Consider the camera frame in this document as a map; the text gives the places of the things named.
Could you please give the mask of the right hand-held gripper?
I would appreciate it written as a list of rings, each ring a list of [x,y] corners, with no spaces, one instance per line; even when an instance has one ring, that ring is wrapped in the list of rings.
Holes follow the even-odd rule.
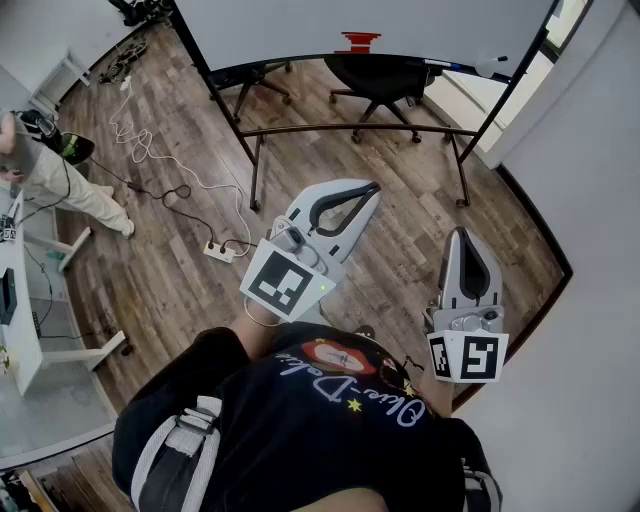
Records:
[[[440,305],[462,304],[464,296],[480,306],[498,305],[502,273],[493,251],[468,229],[448,236],[439,278]],[[462,248],[462,290],[461,290]],[[499,380],[509,335],[503,331],[501,306],[443,309],[424,312],[425,333],[434,377],[457,384]]]

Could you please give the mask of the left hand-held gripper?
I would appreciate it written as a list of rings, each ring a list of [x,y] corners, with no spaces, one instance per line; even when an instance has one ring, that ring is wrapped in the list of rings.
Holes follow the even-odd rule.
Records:
[[[323,212],[353,199],[358,202],[336,228],[320,226]],[[241,293],[283,322],[322,323],[321,301],[346,275],[337,260],[347,259],[379,202],[375,181],[336,179],[305,188],[259,242]]]

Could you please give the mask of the white round eraser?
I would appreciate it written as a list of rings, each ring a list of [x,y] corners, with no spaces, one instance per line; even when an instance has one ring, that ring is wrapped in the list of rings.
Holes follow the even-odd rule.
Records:
[[[501,62],[492,61],[492,58],[498,57],[499,55],[492,55],[488,51],[482,49],[477,52],[476,62],[475,62],[475,72],[483,78],[492,78],[497,71],[499,70],[499,65]]]

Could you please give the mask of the person's right forearm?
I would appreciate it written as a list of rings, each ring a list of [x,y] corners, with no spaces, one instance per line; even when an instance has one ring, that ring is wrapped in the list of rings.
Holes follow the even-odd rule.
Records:
[[[439,381],[432,371],[425,371],[419,381],[418,388],[438,416],[449,418],[453,412],[454,384]]]

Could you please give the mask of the person's left forearm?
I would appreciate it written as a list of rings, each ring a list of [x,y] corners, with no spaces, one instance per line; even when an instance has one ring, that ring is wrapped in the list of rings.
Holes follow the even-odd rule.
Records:
[[[247,298],[242,343],[250,359],[263,356],[271,346],[281,319],[260,303]]]

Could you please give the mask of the red magnetic eraser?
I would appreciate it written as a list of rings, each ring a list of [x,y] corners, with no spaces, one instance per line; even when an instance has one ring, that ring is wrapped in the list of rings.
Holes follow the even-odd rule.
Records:
[[[349,42],[348,48],[335,50],[335,54],[369,54],[372,43],[381,37],[380,33],[346,31],[341,35]]]

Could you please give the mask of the whiteboard on black stand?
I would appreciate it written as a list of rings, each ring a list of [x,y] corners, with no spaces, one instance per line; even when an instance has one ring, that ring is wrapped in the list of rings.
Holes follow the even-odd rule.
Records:
[[[541,50],[551,18],[565,0],[171,0],[172,24],[210,96],[239,141],[253,168],[269,135],[307,131],[305,125],[242,130],[210,75],[242,65],[306,61],[348,48],[342,32],[380,33],[365,55],[400,56],[409,62],[434,59],[457,63],[444,71],[480,77],[477,52],[508,56],[492,78],[505,89],[479,128],[404,125],[406,131],[441,133],[462,165]]]

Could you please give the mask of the dark grey plastic tray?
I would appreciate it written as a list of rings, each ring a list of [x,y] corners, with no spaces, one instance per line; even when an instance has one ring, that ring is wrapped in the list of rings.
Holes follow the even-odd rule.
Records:
[[[17,307],[14,270],[7,268],[0,277],[0,324],[9,325]]]

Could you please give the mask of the white power strip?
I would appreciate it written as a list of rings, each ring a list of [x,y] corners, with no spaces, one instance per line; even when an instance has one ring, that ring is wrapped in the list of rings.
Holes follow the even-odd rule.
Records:
[[[236,251],[232,248],[223,247],[215,242],[207,242],[204,246],[203,253],[215,260],[232,263],[236,257]]]

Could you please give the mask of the black office chair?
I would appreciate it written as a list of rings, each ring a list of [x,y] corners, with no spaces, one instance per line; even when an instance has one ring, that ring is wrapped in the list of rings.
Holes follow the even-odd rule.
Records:
[[[335,104],[338,96],[370,101],[359,123],[366,123],[379,106],[384,106],[403,124],[409,125],[409,120],[396,106],[396,102],[406,99],[408,103],[420,103],[425,88],[442,75],[440,68],[391,55],[336,55],[325,57],[324,62],[346,86],[346,89],[330,91],[330,103]]]
[[[214,72],[210,75],[215,87],[222,91],[236,86],[241,86],[239,96],[234,105],[232,112],[233,119],[236,123],[241,121],[239,114],[241,108],[246,100],[249,90],[254,86],[260,86],[265,89],[274,91],[282,96],[282,101],[285,105],[290,105],[292,102],[291,94],[280,87],[279,85],[271,82],[266,76],[283,68],[286,73],[292,72],[292,64],[290,61],[283,61],[272,64],[255,64],[255,65],[242,65],[229,68],[227,70],[221,70]]]

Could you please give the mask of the person's black printed shirt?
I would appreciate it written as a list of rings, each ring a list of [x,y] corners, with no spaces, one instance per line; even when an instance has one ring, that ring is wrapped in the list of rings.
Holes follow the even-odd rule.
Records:
[[[137,512],[500,512],[475,432],[438,416],[376,341],[279,328],[201,332],[121,412],[113,478]]]

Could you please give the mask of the white side table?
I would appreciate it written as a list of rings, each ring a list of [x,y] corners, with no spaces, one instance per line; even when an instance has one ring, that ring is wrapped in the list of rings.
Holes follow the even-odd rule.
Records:
[[[78,83],[89,87],[90,71],[69,47],[47,48],[37,55],[35,70],[26,79],[29,103],[55,120],[65,94]]]

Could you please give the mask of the white desk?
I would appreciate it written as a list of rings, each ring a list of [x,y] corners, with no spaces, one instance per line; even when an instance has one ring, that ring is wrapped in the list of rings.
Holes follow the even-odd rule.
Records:
[[[24,195],[19,194],[8,210],[14,221],[15,233],[0,241],[0,278],[9,276],[13,281],[7,288],[0,286],[0,328],[10,356],[11,373],[18,391],[25,395],[35,376],[44,365],[81,362],[92,371],[127,340],[123,331],[116,332],[109,341],[97,349],[75,349],[48,352],[42,349],[33,316],[25,263],[25,245],[37,245],[64,255],[58,265],[63,272],[73,257],[90,237],[92,230],[85,228],[71,245],[55,239],[36,236],[25,230]]]

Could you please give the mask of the clear floor mat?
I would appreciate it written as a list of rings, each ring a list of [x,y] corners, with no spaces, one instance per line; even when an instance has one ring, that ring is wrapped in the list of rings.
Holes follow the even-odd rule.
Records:
[[[90,442],[110,431],[113,409],[95,372],[83,361],[48,363],[46,352],[98,347],[116,333],[113,321],[100,316],[98,323],[79,338],[75,317],[67,302],[35,298],[30,305],[44,321],[35,348],[17,344],[35,333],[29,324],[8,337],[10,328],[0,326],[0,354],[9,368],[0,370],[0,470],[19,467],[57,455]]]

